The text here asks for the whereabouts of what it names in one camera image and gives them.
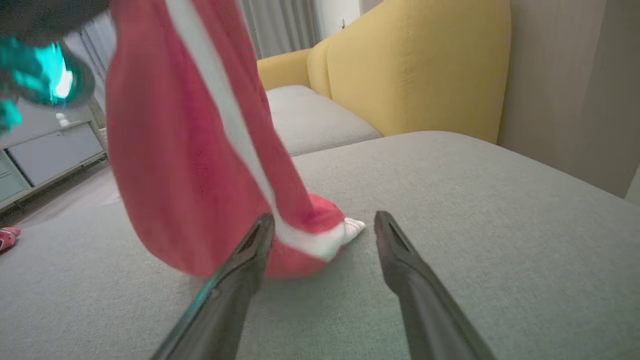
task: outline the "yellow sofa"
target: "yellow sofa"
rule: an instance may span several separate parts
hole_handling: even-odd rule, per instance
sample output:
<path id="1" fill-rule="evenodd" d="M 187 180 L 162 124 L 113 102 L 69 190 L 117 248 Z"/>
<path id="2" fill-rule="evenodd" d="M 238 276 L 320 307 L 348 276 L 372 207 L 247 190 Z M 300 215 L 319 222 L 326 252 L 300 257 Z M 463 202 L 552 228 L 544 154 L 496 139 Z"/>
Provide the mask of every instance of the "yellow sofa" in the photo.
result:
<path id="1" fill-rule="evenodd" d="M 386 0 L 313 49 L 258 61 L 265 89 L 304 85 L 381 135 L 498 137 L 509 0 Z"/>

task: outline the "gray sofa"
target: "gray sofa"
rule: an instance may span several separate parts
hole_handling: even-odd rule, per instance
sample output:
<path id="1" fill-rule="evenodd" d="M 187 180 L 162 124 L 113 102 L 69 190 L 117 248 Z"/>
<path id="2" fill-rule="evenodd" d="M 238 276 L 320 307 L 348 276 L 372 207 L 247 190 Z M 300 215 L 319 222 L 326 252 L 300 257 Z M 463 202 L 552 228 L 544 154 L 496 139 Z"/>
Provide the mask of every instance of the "gray sofa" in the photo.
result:
<path id="1" fill-rule="evenodd" d="M 366 121 L 302 85 L 267 91 L 273 126 L 291 156 L 380 137 Z"/>
<path id="2" fill-rule="evenodd" d="M 294 162 L 349 216 L 391 212 L 498 359 L 639 358 L 637 206 L 452 133 Z M 28 228 L 0 256 L 0 358 L 148 358 L 201 285 L 149 255 L 121 205 Z M 408 359 L 372 229 L 323 273 L 266 284 L 238 358 Z"/>

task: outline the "curtain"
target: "curtain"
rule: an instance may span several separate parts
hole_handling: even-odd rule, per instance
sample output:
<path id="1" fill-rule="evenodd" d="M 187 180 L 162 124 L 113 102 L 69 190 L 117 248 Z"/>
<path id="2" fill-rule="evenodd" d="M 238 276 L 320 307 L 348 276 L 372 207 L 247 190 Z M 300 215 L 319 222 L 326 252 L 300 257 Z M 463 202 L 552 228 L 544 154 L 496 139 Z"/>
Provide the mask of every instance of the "curtain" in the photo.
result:
<path id="1" fill-rule="evenodd" d="M 111 57 L 116 49 L 116 31 L 111 15 L 107 12 L 93 19 L 82 30 L 67 36 L 65 43 L 93 70 L 94 98 L 104 114 L 106 112 L 104 84 Z"/>
<path id="2" fill-rule="evenodd" d="M 308 49 L 320 35 L 315 0 L 236 0 L 258 59 Z"/>

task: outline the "red slipper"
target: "red slipper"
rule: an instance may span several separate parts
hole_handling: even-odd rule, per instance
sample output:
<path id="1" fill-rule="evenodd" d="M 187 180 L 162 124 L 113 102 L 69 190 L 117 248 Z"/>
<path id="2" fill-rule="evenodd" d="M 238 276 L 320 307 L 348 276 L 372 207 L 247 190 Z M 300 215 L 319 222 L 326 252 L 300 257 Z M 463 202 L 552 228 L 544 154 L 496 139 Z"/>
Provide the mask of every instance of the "red slipper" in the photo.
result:
<path id="1" fill-rule="evenodd" d="M 15 245 L 15 239 L 19 234 L 20 230 L 15 227 L 0 229 L 0 254 Z"/>

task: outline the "beige wall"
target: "beige wall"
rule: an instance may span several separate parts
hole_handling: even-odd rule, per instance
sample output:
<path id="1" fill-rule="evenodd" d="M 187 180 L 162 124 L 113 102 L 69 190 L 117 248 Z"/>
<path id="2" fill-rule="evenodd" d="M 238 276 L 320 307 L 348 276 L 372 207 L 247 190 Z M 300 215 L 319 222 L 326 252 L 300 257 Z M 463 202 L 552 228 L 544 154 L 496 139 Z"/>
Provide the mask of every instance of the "beige wall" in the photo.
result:
<path id="1" fill-rule="evenodd" d="M 640 161 L 640 1 L 511 4 L 499 144 L 624 197 Z"/>
<path id="2" fill-rule="evenodd" d="M 316 0 L 316 6 L 324 38 L 342 30 L 342 19 L 349 25 L 360 17 L 360 0 Z"/>

